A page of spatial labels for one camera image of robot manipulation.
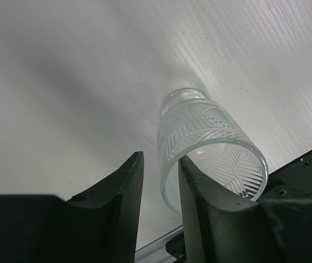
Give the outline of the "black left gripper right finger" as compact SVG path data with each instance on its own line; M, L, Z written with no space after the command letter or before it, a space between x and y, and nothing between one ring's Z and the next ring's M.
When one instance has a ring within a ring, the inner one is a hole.
M253 202L179 160L188 262L312 262L312 199Z

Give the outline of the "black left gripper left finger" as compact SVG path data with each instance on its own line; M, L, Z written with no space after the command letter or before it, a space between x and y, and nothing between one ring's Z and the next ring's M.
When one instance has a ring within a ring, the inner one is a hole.
M0 262L133 262L144 154L63 200L0 195Z

